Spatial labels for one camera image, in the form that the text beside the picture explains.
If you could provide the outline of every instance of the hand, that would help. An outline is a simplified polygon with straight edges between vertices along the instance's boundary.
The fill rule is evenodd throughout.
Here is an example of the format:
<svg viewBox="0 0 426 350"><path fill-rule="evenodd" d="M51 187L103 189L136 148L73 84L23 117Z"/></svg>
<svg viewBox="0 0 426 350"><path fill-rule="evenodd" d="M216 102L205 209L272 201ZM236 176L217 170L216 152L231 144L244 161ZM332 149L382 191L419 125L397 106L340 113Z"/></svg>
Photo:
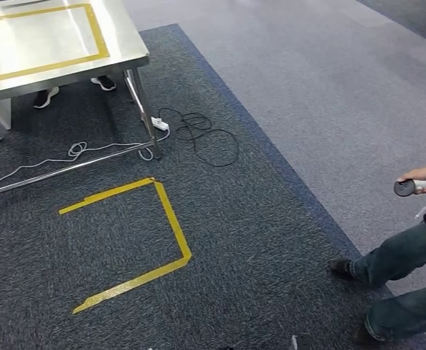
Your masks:
<svg viewBox="0 0 426 350"><path fill-rule="evenodd" d="M418 168L411 170L408 173L404 175L400 176L397 181L403 182L406 180L414 179L414 180L426 180L426 167L425 168ZM415 190L415 194L418 195L422 193L426 193L426 188L421 188Z"/></svg>

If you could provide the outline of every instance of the light gray carpet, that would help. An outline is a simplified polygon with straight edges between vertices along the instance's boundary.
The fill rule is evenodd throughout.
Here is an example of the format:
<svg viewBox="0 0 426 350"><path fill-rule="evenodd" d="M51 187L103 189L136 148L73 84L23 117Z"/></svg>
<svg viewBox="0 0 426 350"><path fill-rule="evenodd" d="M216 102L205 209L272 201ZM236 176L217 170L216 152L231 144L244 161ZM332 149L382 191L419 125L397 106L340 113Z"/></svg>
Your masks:
<svg viewBox="0 0 426 350"><path fill-rule="evenodd" d="M203 112L236 135L239 161L211 168L194 157L191 144L171 137L162 143L159 162L128 155L0 195L0 349L287 349L300 333L311 335L316 349L359 349L351 345L350 331L381 292L327 276L326 260L338 256L338 248L179 31L159 28L143 37L153 53L143 75L153 107ZM33 96L14 100L15 128L0 144L0 174L61 157L76 141L93 147L141 140L140 122L117 82L118 91L107 94L89 82L63 87L42 111L31 108ZM227 139L202 142L203 155L213 160L230 150ZM72 316L89 295L180 256L153 188L57 213L147 176L165 184L193 259ZM384 349L426 343L418 337Z"/></svg>

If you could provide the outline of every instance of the sneaker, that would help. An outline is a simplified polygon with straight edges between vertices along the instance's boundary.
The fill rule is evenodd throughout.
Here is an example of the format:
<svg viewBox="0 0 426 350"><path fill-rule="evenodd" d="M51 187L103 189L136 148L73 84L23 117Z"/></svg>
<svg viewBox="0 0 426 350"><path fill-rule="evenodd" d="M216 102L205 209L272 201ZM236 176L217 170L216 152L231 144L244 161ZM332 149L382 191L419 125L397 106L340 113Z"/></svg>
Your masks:
<svg viewBox="0 0 426 350"><path fill-rule="evenodd" d="M365 322L363 322L352 335L352 341L358 345L375 345L382 343L373 338L366 327Z"/></svg>
<svg viewBox="0 0 426 350"><path fill-rule="evenodd" d="M33 103L33 107L36 109L43 109L45 107L48 107L51 103L51 98L53 96L56 96L59 93L58 87L54 87L51 90L42 90L39 91L36 98L35 99L35 103Z"/></svg>
<svg viewBox="0 0 426 350"><path fill-rule="evenodd" d="M351 260L347 259L333 259L330 260L328 263L328 268L329 269L329 272L335 276L339 277L341 279L354 281L355 280L355 278L351 274L349 268L350 263Z"/></svg>
<svg viewBox="0 0 426 350"><path fill-rule="evenodd" d="M93 84L97 84L101 87L103 91L113 91L116 89L116 83L109 79L106 75L97 78L91 78L91 80Z"/></svg>

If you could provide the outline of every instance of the black cable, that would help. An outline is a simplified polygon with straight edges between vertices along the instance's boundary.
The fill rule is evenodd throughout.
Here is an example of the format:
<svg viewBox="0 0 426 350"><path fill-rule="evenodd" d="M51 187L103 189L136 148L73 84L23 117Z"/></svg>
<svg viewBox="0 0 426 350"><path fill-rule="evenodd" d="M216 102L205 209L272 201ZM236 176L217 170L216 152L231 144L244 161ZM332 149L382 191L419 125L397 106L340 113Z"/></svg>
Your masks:
<svg viewBox="0 0 426 350"><path fill-rule="evenodd" d="M177 139L179 140L182 140L182 141L190 141L193 144L193 153L195 153L195 155L196 155L197 157L199 157L200 160L208 164L209 166L214 166L215 168L221 168L224 166L230 166L232 164L236 163L238 159L239 159L239 141L237 141L237 139L236 138L236 136L230 131L227 130L224 130L224 129L213 129L213 123L211 122L211 119L205 117L205 115L202 114L202 113L197 113L197 112L194 112L194 113L186 113L186 114L182 114L179 111L177 111L175 109L172 109L172 108L167 108L167 107L164 107L160 109L159 111L158 111L158 117L159 118L162 118L162 112L162 111L171 111L171 112L174 112L176 113L177 115L178 115L179 117L181 117L181 122L183 123L183 125L181 127L177 128L175 129L175 137ZM189 134L190 135L190 138L183 138L179 136L179 133L183 131L183 130L187 130L189 132ZM198 135L194 135L193 132L194 131L204 131L203 133L200 133ZM233 138L233 140L234 141L234 143L236 144L236 152L234 153L234 159L229 162L229 163L226 163L226 164L214 164L211 163L208 160L206 160L205 158L199 155L198 153L197 150L197 143L196 140L199 140L203 136L206 136L211 133L226 133L227 135L230 135Z"/></svg>

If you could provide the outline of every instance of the white cable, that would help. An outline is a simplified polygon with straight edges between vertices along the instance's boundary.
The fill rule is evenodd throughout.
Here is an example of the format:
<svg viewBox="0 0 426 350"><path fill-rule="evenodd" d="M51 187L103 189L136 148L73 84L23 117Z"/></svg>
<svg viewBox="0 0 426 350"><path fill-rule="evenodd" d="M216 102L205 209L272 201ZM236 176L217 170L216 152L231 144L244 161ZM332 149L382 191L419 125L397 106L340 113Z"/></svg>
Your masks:
<svg viewBox="0 0 426 350"><path fill-rule="evenodd" d="M168 137L169 137L170 133L171 133L170 130L168 129L168 132L165 136L163 136L160 139L158 139L158 142L161 142L161 141L167 139ZM141 145L141 143L134 142L132 144L108 144L106 146L98 147L98 148L88 148L88 145L86 142L79 142L79 143L76 143L76 144L72 144L72 146L69 149L69 152L67 152L67 155L69 157L72 157L73 159L46 159L46 160L43 160L41 163L34 164L32 166L20 166L20 167L15 169L14 171L12 171L10 174L8 174L6 176L0 178L0 182L4 181L5 179L8 179L11 176L15 175L18 171L20 171L21 169L25 169L25 168L37 168L38 166L42 166L43 164L48 163L48 162L50 162L50 163L73 163L75 160L78 160L79 157L80 157L81 155L82 155L85 152L100 151L100 150L102 150L102 149L106 149L106 148L113 147L113 146L131 146L131 147L132 147L132 146L140 146L140 145ZM144 157L142 153L143 150L140 149L140 150L139 150L139 155L140 156L140 158L143 159L143 160L146 160L147 162L153 160L153 159L153 153L150 148L146 148L146 150L148 151L150 156L149 157Z"/></svg>

